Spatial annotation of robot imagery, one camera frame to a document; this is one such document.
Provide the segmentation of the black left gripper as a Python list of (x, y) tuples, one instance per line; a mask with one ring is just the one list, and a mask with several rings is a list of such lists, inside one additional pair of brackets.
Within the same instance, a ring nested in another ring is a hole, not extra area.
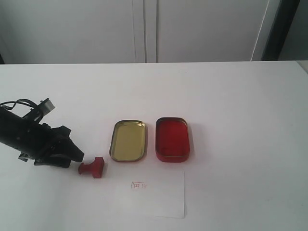
[(69, 138), (70, 132), (65, 126), (51, 128), (0, 108), (0, 142), (20, 151), (20, 160), (34, 160), (35, 166), (69, 168), (71, 161), (82, 162), (84, 153)]

